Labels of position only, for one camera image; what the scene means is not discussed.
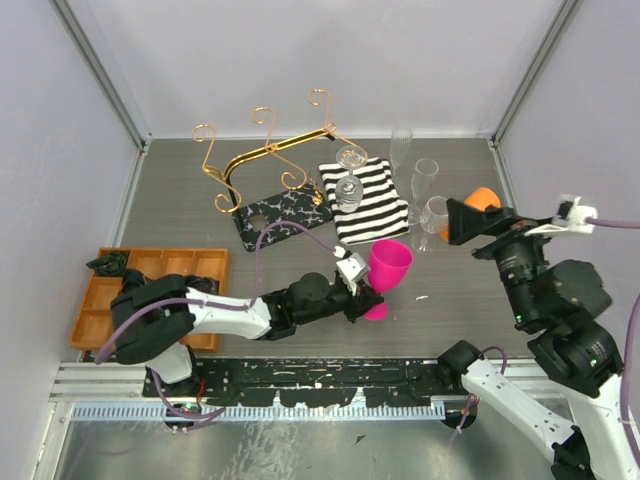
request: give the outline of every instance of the white wall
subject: white wall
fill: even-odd
[[[0,16],[0,465],[26,478],[87,279],[135,160],[49,2]]]
[[[521,214],[548,216],[558,195],[573,193],[591,197],[601,218],[640,220],[639,25],[635,0],[578,10],[504,141]],[[602,324],[622,351],[640,292],[640,232],[597,228],[553,240],[549,252],[595,264],[614,300]]]
[[[560,0],[74,0],[88,2],[156,138],[322,126],[306,102],[334,97],[350,135],[493,132]]]

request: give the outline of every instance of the champagne flute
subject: champagne flute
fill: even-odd
[[[449,211],[445,197],[431,197],[424,206],[420,225],[422,232],[413,234],[411,246],[418,253],[433,252],[433,240],[435,235],[447,228],[449,224]]]
[[[409,225],[415,225],[420,221],[421,205],[427,201],[427,193],[433,185],[439,168],[438,163],[430,158],[421,158],[416,162],[411,177],[413,205],[409,206]]]
[[[396,127],[391,132],[391,152],[389,159],[391,160],[391,174],[395,177],[396,170],[407,158],[411,140],[413,139],[413,131],[408,127]]]

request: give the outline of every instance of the black mounting plate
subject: black mounting plate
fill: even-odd
[[[206,381],[210,405],[268,407],[276,393],[280,404],[309,408],[348,405],[358,388],[370,408],[429,406],[433,395],[465,395],[438,377],[435,360],[421,358],[198,358],[195,372]],[[143,396],[157,397],[153,381]]]

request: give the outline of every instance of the orange object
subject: orange object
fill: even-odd
[[[502,206],[500,198],[496,192],[487,187],[478,188],[465,199],[464,203],[473,208],[477,208],[478,210],[486,210],[491,206],[496,208],[500,208]],[[445,242],[449,243],[449,227],[442,230],[440,232],[440,236]]]

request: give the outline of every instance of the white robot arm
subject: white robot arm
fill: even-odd
[[[627,437],[637,444],[633,418],[622,418],[620,387],[624,365],[611,335],[596,317],[611,305],[593,265],[565,260],[548,267],[542,246],[550,236],[591,233],[595,208],[580,197],[561,197],[557,214],[534,220],[510,208],[475,210],[453,199],[449,243],[461,245],[481,235],[495,236],[473,251],[494,260],[515,318],[515,328],[539,334],[528,342],[536,362],[559,384],[575,424],[555,415],[496,372],[482,354],[459,342],[438,362],[446,382],[461,385],[492,405],[526,435],[552,463],[558,480],[637,480],[640,469]]]
[[[293,335],[300,325],[340,312],[355,322],[383,298],[364,281],[369,267],[359,254],[336,252],[344,258],[336,262],[333,282],[307,273],[288,288],[255,299],[203,293],[187,287],[181,275],[146,285],[125,281],[131,290],[111,304],[114,330],[127,323],[115,340],[116,359],[122,364],[145,363],[169,386],[195,380],[192,352],[179,343],[187,334],[279,340]],[[139,320],[130,322],[142,310]]]

